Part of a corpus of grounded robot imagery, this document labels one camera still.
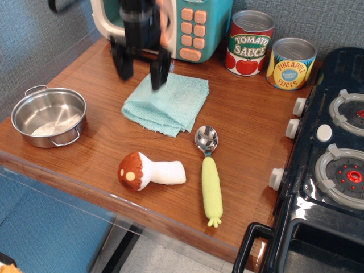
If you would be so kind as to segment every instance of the can lid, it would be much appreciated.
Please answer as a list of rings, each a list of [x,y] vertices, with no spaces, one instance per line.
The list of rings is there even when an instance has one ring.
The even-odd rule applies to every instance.
[[[273,51],[284,59],[305,61],[315,58],[317,48],[312,42],[302,38],[281,38],[273,44]]]
[[[246,32],[268,31],[274,27],[273,19],[256,10],[242,10],[233,15],[233,22]]]

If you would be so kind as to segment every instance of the tomato illustration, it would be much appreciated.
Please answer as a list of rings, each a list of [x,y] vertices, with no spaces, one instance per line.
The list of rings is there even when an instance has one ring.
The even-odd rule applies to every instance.
[[[226,52],[225,65],[229,69],[233,69],[235,67],[235,58],[232,57],[229,51]]]
[[[258,64],[258,70],[259,70],[259,71],[262,71],[262,69],[263,69],[263,66],[264,66],[264,60],[265,60],[265,58],[264,58],[264,59],[262,59],[262,60],[260,61],[260,63]]]
[[[250,75],[252,74],[258,67],[258,63],[256,61],[238,61],[237,62],[237,71],[241,75]]]

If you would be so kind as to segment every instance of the toy mushroom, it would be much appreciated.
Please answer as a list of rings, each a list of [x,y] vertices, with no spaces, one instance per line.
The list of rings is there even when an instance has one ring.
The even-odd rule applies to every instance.
[[[120,184],[130,191],[141,191],[149,182],[176,185],[186,182],[186,173],[180,161],[153,162],[141,152],[132,152],[119,165]]]

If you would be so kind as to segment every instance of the wooden table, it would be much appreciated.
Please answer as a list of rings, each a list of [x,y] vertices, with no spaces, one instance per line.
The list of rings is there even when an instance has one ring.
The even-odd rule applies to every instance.
[[[135,60],[133,78],[122,81],[110,44],[102,38],[47,84],[75,90],[86,99],[87,126],[81,138],[61,148],[33,147],[8,118],[0,124],[0,162],[233,263],[248,224],[273,224],[277,192],[268,181],[273,168],[286,165],[293,141],[285,137],[285,131],[289,119],[294,118],[293,106],[298,97],[307,97],[321,64],[315,64],[307,87],[290,92],[268,83],[268,60],[256,76],[230,73],[224,66],[225,51],[221,45],[202,64],[175,61],[174,73],[209,80],[210,93],[193,131],[172,138],[144,129],[122,115],[124,101],[148,75],[149,65]],[[204,155],[194,139],[202,125],[214,127],[219,137],[213,158],[224,215],[216,229],[207,226],[202,204]],[[118,166],[134,151],[153,161],[181,161],[187,182],[174,186],[151,183],[140,192],[126,190],[118,181]]]

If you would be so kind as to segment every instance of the brown mushroom cap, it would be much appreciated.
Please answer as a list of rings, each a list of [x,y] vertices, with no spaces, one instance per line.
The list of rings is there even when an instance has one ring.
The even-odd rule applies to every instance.
[[[139,152],[127,155],[119,165],[118,178],[120,184],[130,191],[140,190],[143,177],[143,163]]]

